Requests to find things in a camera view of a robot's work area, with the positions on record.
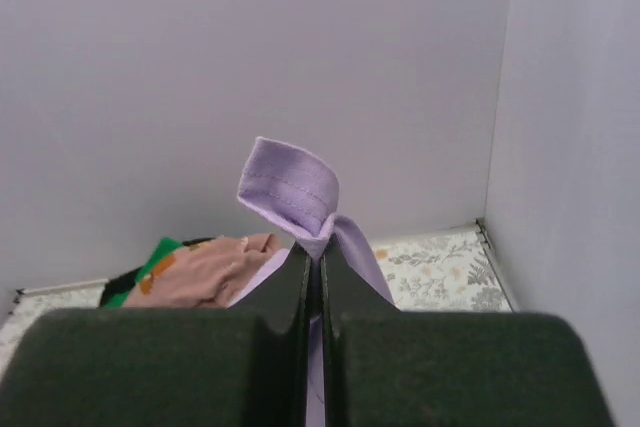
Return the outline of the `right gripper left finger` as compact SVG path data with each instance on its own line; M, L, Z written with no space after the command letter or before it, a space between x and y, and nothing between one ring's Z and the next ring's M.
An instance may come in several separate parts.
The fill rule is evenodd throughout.
M234 306L59 309L1 381L5 426L301 426L311 261L294 248Z

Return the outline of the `purple t shirt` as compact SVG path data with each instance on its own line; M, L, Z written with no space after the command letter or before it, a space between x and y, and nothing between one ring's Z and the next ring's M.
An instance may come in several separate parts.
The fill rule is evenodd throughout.
M319 259L331 236L337 236L349 267L391 305L389 286L363 232L353 220L337 213L336 174L313 153L273 139L257 138L242 171L238 200L291 234L312 259L306 424L324 426Z

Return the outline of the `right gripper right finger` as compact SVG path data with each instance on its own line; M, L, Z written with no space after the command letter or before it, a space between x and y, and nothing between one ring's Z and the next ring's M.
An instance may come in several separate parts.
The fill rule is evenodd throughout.
M580 337L540 313L404 312L331 242L320 262L330 426L610 426Z

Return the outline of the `floral table mat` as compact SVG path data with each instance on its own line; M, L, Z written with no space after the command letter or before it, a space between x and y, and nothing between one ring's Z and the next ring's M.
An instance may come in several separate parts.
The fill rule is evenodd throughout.
M402 310L511 310L475 230L378 241L373 250L394 303ZM1 323L1 359L10 357L40 315L59 308L96 307L105 285L98 280L18 294Z

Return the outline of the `pink t shirt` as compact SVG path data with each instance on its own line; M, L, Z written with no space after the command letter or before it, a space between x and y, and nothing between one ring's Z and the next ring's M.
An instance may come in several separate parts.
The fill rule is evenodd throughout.
M273 233L217 237L172 246L136 276L125 308L226 308L255 289L289 250Z

